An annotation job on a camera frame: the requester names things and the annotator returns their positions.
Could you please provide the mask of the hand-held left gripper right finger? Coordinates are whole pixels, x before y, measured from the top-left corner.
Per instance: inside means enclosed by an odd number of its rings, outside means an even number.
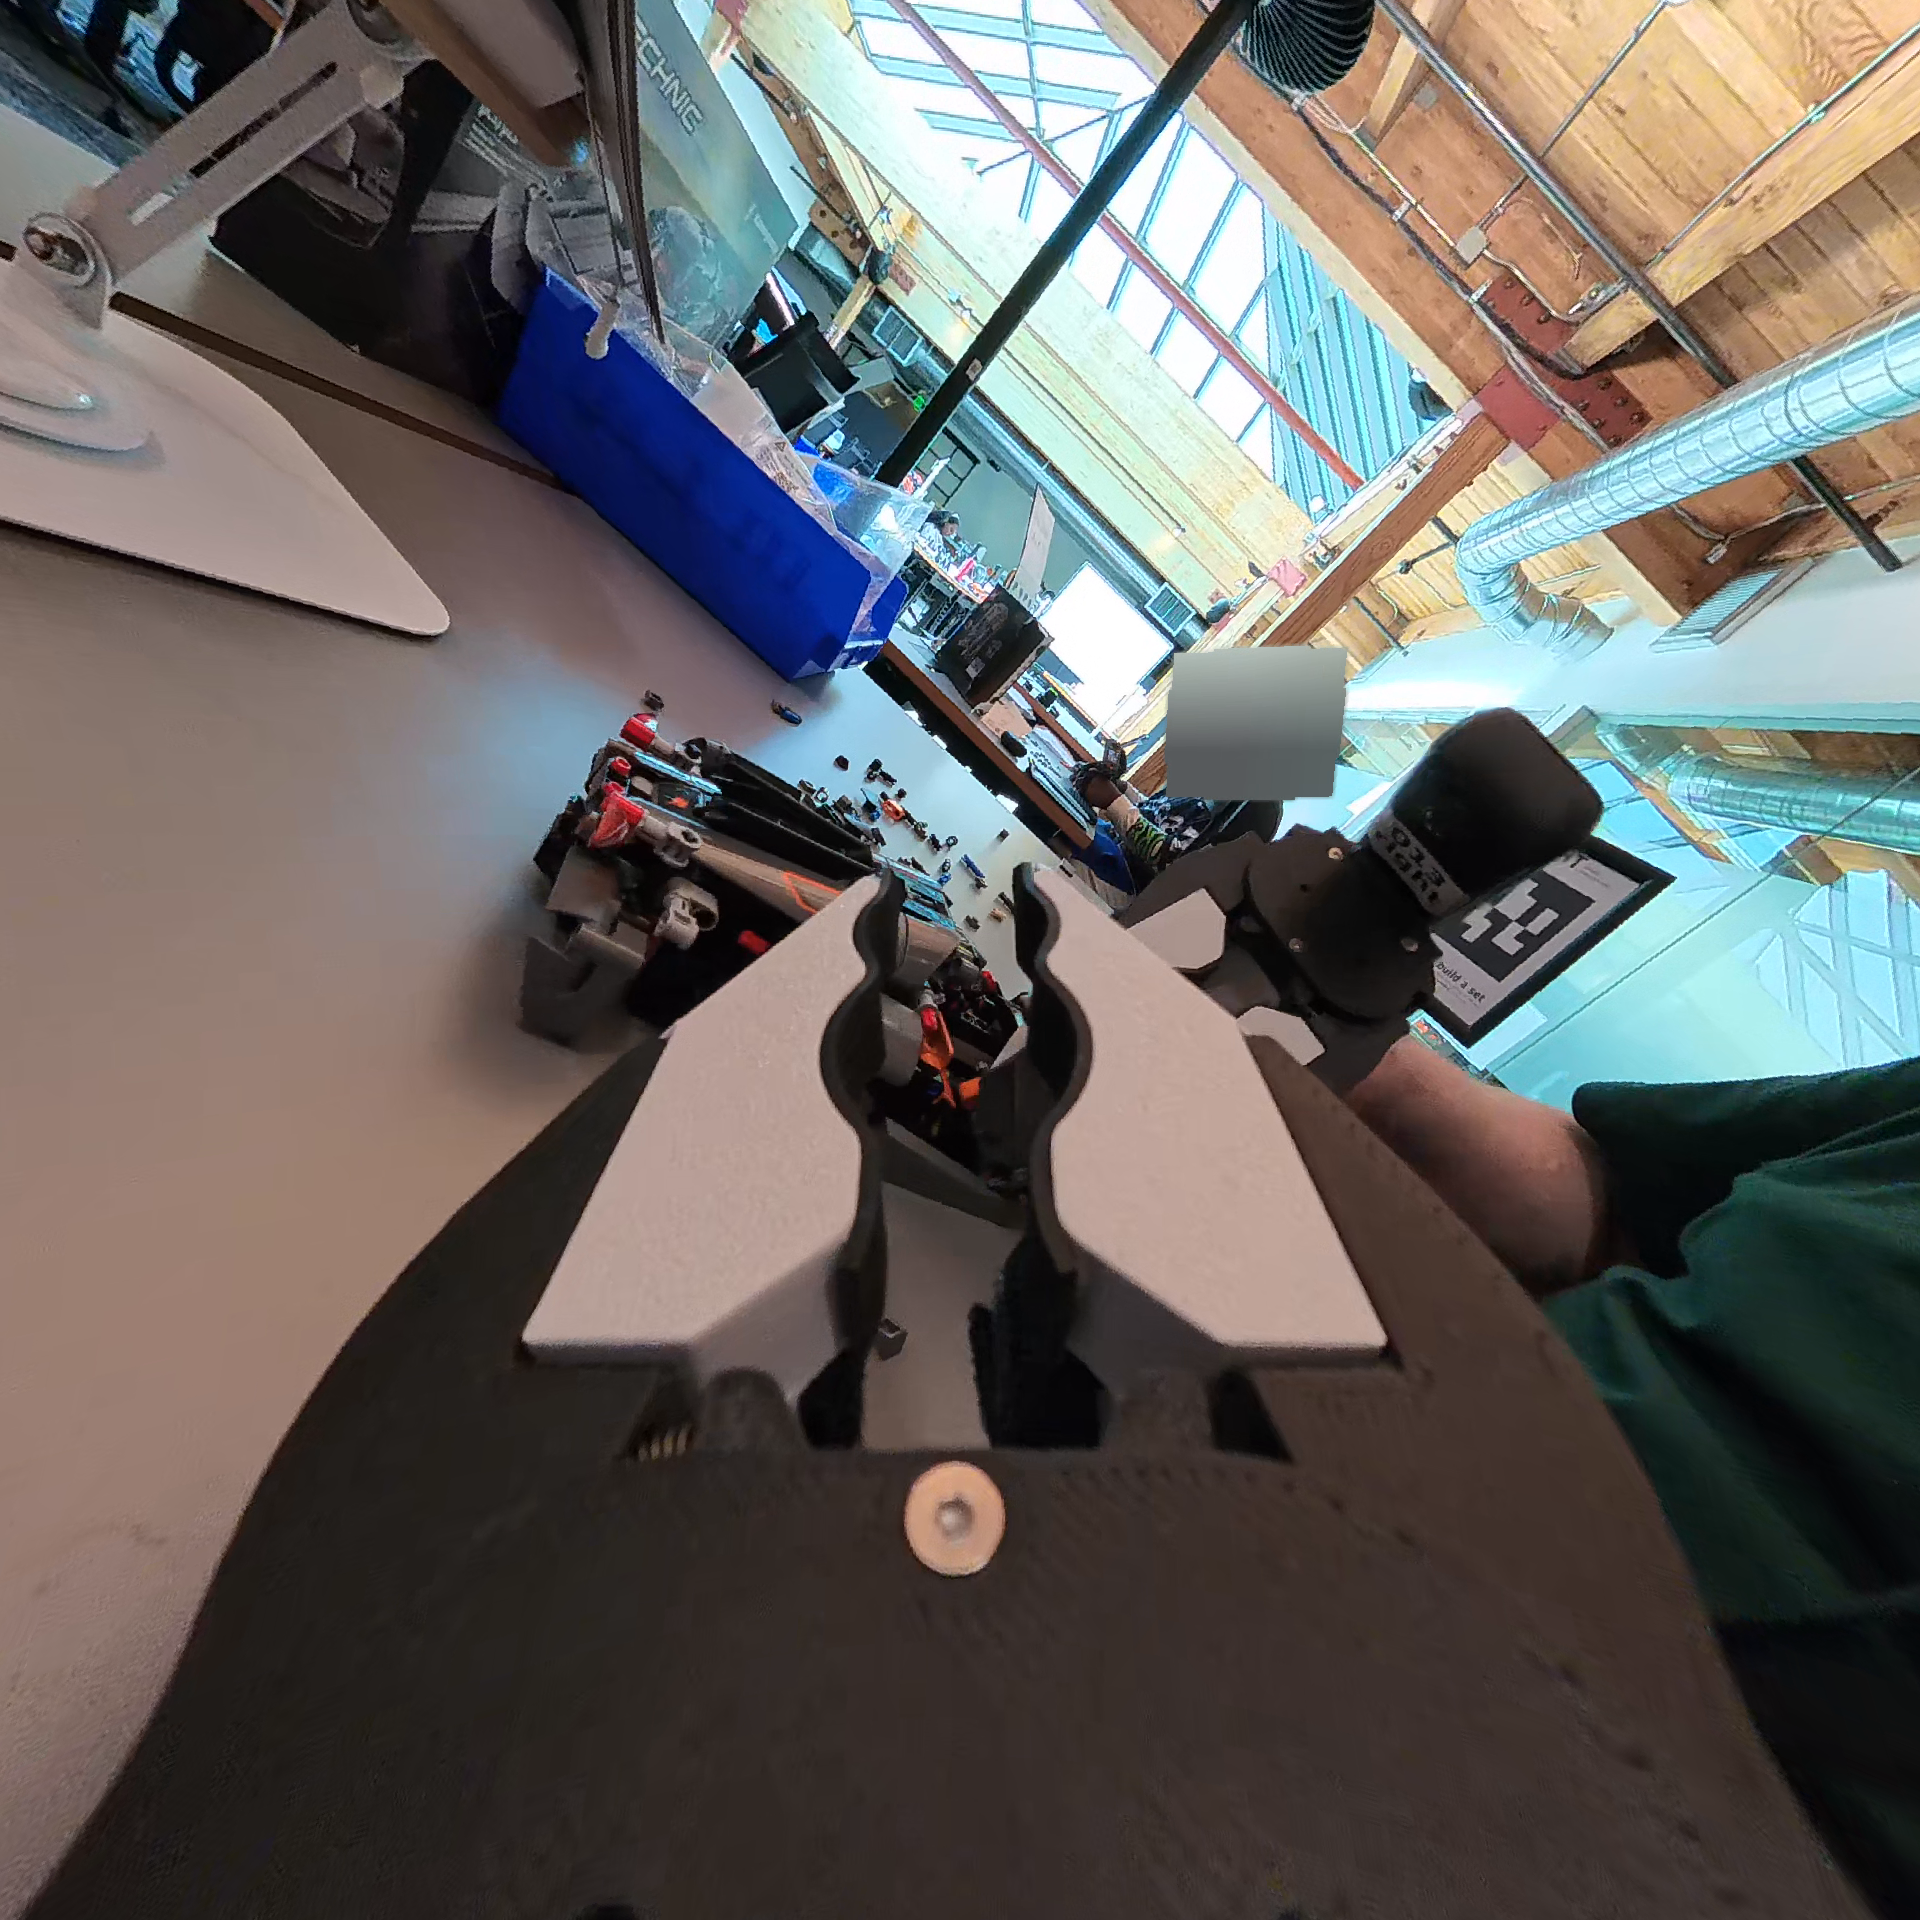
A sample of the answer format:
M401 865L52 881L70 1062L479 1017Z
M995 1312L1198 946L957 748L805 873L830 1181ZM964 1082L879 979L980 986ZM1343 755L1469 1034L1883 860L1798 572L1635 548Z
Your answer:
M1028 1192L1103 1386L1372 1363L1386 1328L1237 1022L1068 877L1022 870L1028 1052L1063 1091Z

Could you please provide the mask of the grey lego car model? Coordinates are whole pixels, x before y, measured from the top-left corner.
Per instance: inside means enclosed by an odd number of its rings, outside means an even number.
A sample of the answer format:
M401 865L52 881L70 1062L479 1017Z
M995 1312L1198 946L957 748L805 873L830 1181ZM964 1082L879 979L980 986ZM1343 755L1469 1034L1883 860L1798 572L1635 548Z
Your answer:
M887 1181L991 1225L1025 1200L1018 1091L996 1076L1025 996L991 972L942 873L885 853L828 801L721 742L671 740L644 707L609 736L534 850L547 928L523 946L519 1027L579 1045L615 1017L662 1034L854 881L899 876L879 987L875 1107Z

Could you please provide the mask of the pile of small lego pieces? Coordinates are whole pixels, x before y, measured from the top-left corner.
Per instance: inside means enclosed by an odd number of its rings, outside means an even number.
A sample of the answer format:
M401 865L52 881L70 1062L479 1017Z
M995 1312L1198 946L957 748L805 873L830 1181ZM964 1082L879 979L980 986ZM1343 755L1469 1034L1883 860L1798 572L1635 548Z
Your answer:
M906 876L915 907L966 937L1015 915L1018 869L1061 865L1052 834L1028 830L1010 795L942 752L921 785L901 785L885 758L838 755L823 798Z

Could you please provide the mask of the black pole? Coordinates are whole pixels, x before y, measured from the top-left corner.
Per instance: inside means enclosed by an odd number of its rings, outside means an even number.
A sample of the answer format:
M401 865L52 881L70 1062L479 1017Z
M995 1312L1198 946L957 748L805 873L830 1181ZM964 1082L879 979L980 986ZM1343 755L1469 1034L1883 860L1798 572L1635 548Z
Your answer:
M1114 197L1154 146L1161 130L1180 117L1211 64L1229 52L1235 37L1254 10L1252 2L1229 2L1204 12L1203 25L1141 105L1132 126L1116 140L1093 178L1077 188L1071 203L1025 266L1007 296L980 323L972 346L953 356L950 372L939 392L927 397L911 428L882 461L882 483L901 483L943 433L991 361L1027 325L1050 285L1069 268L1071 254L1107 219Z

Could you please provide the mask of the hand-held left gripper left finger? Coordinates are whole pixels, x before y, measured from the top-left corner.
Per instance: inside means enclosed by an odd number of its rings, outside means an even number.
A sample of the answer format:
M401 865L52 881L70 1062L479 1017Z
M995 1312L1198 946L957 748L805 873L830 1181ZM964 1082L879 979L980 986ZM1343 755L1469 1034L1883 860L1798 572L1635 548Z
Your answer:
M853 883L678 1019L523 1326L550 1363L809 1388L885 1312L873 1082L901 877Z

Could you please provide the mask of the black framed tag sign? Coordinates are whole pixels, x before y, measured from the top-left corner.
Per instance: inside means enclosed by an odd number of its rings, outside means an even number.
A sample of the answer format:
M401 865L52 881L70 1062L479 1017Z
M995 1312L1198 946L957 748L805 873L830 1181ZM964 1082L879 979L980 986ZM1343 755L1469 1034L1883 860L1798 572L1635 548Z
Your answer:
M1639 915L1674 877L1591 836L1430 928L1430 987L1418 1001L1471 1046Z

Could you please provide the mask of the silver air duct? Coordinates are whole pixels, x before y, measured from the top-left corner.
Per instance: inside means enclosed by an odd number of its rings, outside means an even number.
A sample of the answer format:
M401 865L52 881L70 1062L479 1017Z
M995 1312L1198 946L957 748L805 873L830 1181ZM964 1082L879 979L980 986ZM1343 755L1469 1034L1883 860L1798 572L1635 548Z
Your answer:
M1658 736L1651 728L1597 722L1597 742L1635 777L1651 780L1706 825L1833 836L1917 854L1917 773L1818 758L1725 757Z
M1917 410L1917 300L1754 376L1597 464L1476 518L1455 576L1483 628L1559 659L1601 650L1610 628L1583 603L1547 594L1523 564L1604 534L1693 493L1895 426Z

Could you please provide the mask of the blue plastic bin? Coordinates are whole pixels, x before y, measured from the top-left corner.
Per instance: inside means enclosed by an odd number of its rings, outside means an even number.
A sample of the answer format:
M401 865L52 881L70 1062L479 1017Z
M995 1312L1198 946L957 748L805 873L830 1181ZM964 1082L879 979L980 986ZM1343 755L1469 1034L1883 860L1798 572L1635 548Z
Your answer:
M501 428L783 682L879 654L906 587L873 576L629 340L585 340L591 302L548 273L519 334Z

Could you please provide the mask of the person's right forearm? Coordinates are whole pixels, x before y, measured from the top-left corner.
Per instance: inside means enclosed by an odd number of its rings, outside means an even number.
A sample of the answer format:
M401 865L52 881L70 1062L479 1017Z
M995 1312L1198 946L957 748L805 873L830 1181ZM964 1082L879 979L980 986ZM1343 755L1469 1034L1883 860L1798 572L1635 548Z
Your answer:
M1636 1259L1601 1148L1569 1113L1399 1041L1348 1109L1543 1298Z

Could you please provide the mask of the white stand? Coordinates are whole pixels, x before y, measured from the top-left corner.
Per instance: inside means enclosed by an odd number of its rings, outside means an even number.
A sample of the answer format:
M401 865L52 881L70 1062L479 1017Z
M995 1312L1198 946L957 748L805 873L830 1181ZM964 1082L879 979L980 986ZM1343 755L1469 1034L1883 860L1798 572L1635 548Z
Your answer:
M441 598L245 382L111 309L117 284L420 62L371 6L326 4L110 178L36 210L4 264L2 514L34 533L438 638Z

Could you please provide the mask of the dark lego set box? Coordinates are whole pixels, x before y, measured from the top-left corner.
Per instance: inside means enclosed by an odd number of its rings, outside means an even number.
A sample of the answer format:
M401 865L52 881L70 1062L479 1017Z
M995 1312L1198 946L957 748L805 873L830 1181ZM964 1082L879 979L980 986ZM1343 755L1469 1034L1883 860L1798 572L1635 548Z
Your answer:
M678 4L634 4L639 186L662 321L725 346L801 219ZM420 62L238 202L211 246L335 342L493 406L525 313L556 273L619 292L644 329L629 235L588 126L542 165L454 68Z

